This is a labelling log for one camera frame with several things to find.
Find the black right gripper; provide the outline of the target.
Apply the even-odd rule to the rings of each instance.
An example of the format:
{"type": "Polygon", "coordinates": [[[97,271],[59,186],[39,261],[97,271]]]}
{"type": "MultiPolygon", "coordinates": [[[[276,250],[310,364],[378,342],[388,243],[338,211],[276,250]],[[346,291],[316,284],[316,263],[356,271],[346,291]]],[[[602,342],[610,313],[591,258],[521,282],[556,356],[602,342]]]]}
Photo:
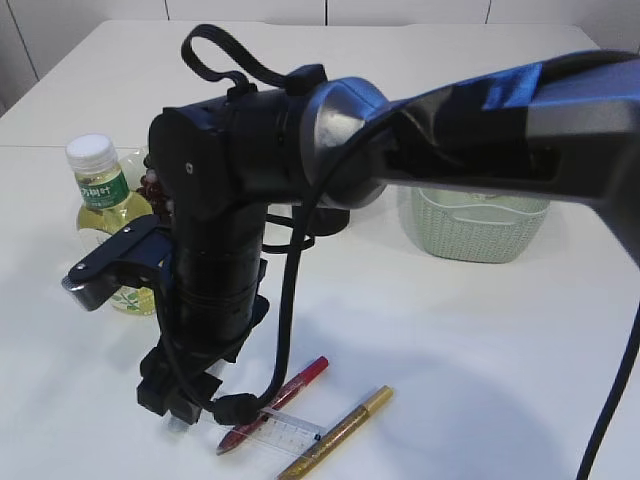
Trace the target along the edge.
{"type": "Polygon", "coordinates": [[[267,261],[196,262],[181,272],[166,267],[167,287],[155,293],[157,345],[140,363],[139,405],[157,414],[170,412],[188,425],[202,414],[175,372],[199,401],[211,398],[221,380],[206,370],[220,360],[233,363],[251,330],[266,316],[269,302],[258,294],[267,261]]]}

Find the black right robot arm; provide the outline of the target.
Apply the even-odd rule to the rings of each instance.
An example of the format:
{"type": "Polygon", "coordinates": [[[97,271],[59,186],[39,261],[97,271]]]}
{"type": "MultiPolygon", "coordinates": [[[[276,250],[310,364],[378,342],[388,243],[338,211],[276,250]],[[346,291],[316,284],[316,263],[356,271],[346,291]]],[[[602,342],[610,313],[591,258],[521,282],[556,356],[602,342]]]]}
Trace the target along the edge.
{"type": "Polygon", "coordinates": [[[312,65],[151,123],[152,166],[175,203],[154,283],[161,327],[141,363],[141,406],[195,422],[253,420],[283,384],[303,240],[319,207],[352,210],[390,184],[511,193],[589,206],[639,255],[639,58],[586,51],[399,101],[312,65]],[[266,391],[215,399],[208,369],[233,361],[266,313],[258,292],[267,208],[295,204],[266,391]]]}

